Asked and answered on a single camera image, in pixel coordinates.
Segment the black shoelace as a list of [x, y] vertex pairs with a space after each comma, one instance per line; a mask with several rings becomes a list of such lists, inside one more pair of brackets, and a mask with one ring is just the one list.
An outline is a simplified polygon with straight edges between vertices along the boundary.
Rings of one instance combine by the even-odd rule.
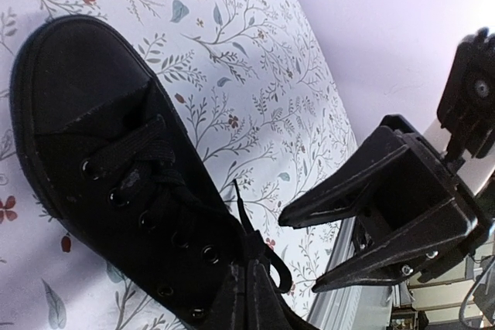
[[77, 235], [163, 304], [207, 303], [231, 267], [275, 270], [278, 293], [292, 275], [245, 214], [234, 218], [174, 121], [160, 114], [117, 124], [81, 121]]

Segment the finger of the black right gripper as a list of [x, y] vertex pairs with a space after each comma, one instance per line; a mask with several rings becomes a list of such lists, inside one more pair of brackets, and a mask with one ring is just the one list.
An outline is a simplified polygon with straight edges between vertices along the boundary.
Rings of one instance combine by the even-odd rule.
[[394, 131], [378, 127], [334, 174], [289, 203], [278, 224], [301, 229], [357, 215], [406, 151]]
[[454, 203], [430, 209], [316, 280], [316, 293], [353, 285], [390, 286], [407, 279], [405, 266], [421, 282], [442, 276], [465, 254], [468, 216]]

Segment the black shoe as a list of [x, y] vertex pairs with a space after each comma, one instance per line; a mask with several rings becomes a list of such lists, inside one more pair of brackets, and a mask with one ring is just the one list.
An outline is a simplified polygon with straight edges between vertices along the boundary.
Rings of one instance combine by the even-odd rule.
[[47, 212], [188, 329], [307, 329], [292, 275], [221, 199], [159, 78], [105, 22], [40, 26], [12, 68], [19, 162]]

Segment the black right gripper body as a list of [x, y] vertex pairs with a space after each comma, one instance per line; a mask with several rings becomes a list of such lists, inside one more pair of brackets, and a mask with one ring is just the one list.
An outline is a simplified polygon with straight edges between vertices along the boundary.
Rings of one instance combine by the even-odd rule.
[[371, 244], [361, 284], [430, 281], [487, 238], [490, 222], [459, 177], [463, 152], [440, 153], [402, 116], [388, 115], [364, 142], [369, 161], [359, 221]]

